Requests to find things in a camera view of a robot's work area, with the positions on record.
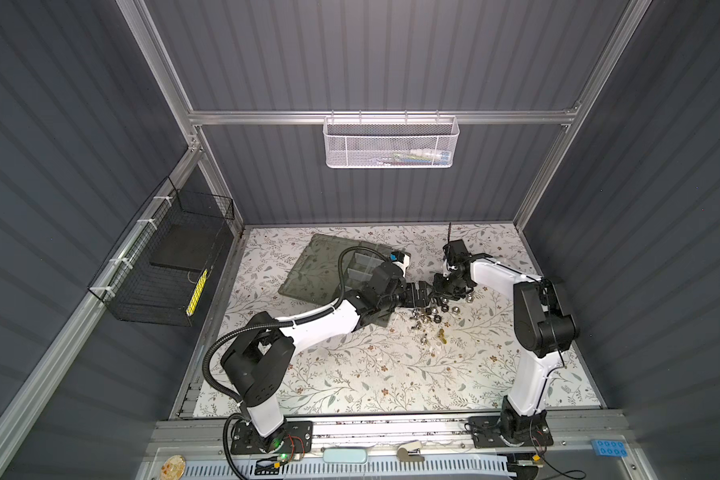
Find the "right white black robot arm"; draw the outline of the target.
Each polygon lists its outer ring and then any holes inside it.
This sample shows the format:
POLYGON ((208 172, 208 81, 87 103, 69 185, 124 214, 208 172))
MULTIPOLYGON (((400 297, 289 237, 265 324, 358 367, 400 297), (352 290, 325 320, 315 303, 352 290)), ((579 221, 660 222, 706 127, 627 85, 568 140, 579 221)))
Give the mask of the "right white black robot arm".
POLYGON ((550 375, 564 366, 563 353, 579 335, 563 285, 516 270, 489 254, 472 254, 462 240, 446 243, 443 252, 444 272, 434 277, 437 295, 458 301, 487 287, 512 300, 514 333, 524 352, 502 415, 513 421, 541 419, 550 375))

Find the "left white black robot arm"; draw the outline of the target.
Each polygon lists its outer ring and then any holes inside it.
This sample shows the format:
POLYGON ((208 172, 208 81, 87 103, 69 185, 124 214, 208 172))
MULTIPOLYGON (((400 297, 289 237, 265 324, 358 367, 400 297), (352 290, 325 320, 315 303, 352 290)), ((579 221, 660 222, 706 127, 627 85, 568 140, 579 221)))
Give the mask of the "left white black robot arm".
POLYGON ((285 419, 277 391, 294 356, 334 337, 371 325, 384 326, 395 310, 414 306, 415 287, 407 282, 410 256, 392 252, 376 266, 359 289, 339 286, 331 303, 291 317, 256 314, 242 331, 231 336, 220 366, 234 399, 260 439, 284 434, 285 419))

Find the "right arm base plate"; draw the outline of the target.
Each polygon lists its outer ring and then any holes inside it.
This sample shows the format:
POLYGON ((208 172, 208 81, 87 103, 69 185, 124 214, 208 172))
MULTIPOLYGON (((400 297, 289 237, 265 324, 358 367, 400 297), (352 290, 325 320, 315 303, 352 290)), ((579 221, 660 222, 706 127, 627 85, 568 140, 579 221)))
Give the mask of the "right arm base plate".
POLYGON ((476 448, 546 448, 554 444, 545 412, 519 417, 507 412, 499 416, 473 416, 464 427, 476 448))

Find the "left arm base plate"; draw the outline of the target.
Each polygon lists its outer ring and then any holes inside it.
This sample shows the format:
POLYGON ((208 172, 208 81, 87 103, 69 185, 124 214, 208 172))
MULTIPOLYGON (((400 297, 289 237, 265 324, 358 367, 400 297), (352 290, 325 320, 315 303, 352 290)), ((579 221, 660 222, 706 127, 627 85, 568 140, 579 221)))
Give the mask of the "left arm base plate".
POLYGON ((230 452, 233 455, 309 453, 313 427, 310 421, 286 420, 272 434, 261 436, 252 423, 238 421, 230 433, 230 452))

